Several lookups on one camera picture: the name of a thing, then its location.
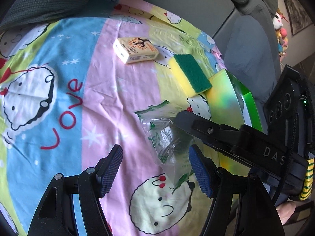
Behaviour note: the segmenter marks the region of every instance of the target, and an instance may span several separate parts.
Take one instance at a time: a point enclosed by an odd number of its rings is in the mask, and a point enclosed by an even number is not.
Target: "bedsheet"
[[[112,45],[133,36],[148,37],[158,58],[124,65]],[[167,100],[210,119],[205,96],[186,97],[174,80],[174,54],[192,54],[208,78],[224,68],[213,39],[141,0],[90,0],[71,18],[0,36],[0,211],[17,235],[56,173],[79,174],[114,144],[124,158],[100,200],[113,235],[199,234],[211,200],[194,175],[172,194],[135,114]],[[76,195],[74,205],[86,235]]]

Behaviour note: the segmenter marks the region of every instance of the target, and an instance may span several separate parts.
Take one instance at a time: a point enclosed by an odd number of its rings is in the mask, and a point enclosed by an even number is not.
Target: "screw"
[[[55,178],[56,180],[59,180],[59,179],[62,178],[62,175],[61,175],[61,174],[56,174],[56,175],[54,176],[54,178]]]
[[[92,173],[94,173],[94,171],[95,171],[95,168],[88,168],[88,169],[86,170],[86,173],[92,174]]]
[[[213,128],[208,128],[208,130],[207,130],[208,134],[212,134],[213,131],[214,131]]]
[[[252,180],[256,180],[256,179],[257,179],[257,175],[256,175],[256,174],[251,174],[251,175],[250,175],[250,178],[251,178]]]
[[[224,172],[224,171],[223,171],[223,168],[217,168],[216,171],[217,171],[219,174],[223,174],[223,172]]]

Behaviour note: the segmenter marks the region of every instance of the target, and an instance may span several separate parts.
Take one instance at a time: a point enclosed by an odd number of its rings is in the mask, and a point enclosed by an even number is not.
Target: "camera lens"
[[[282,114],[282,104],[279,101],[276,105],[276,119],[279,119]]]
[[[290,107],[290,104],[291,104],[291,96],[289,93],[287,93],[285,96],[284,96],[284,108],[286,110],[289,109]]]
[[[273,111],[270,111],[269,122],[272,123],[272,121],[273,121]]]

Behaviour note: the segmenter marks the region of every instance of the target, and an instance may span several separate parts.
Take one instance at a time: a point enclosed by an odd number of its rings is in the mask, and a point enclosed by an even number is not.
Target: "blue gripper pad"
[[[109,193],[113,185],[117,171],[122,162],[123,152],[120,145],[114,145],[106,160],[97,172],[96,179],[100,184],[100,196],[103,198]]]
[[[197,153],[197,148],[198,146],[196,145],[193,145],[189,148],[189,161],[193,167],[193,171],[195,172],[201,191],[206,194],[208,198],[211,198],[213,194],[213,190],[211,188],[211,180],[208,171],[201,160],[201,157]]]

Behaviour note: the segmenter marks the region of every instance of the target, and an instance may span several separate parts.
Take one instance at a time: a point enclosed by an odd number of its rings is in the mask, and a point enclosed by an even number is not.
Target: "yellow stripe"
[[[300,200],[307,199],[312,193],[313,186],[313,172],[314,172],[314,159],[308,160],[308,170],[305,175],[302,192],[300,193]]]

